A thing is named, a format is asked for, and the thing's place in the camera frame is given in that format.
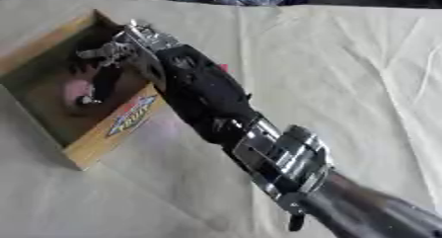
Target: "robotic hand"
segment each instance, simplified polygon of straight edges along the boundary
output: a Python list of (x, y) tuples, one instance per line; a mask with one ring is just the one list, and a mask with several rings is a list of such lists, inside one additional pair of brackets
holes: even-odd
[(187, 124), (291, 214), (291, 231), (311, 214), (336, 237), (442, 237), (439, 217), (337, 172), (313, 132), (297, 125), (280, 132), (235, 79), (190, 45), (132, 21), (102, 48), (84, 51), (94, 53), (105, 65), (130, 61)]

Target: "sticker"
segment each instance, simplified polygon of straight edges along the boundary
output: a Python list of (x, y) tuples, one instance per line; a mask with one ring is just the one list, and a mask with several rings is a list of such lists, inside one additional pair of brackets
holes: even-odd
[(110, 128), (107, 137), (137, 126), (149, 111), (157, 96), (139, 97), (135, 104), (128, 104), (123, 115), (115, 119), (115, 123)]

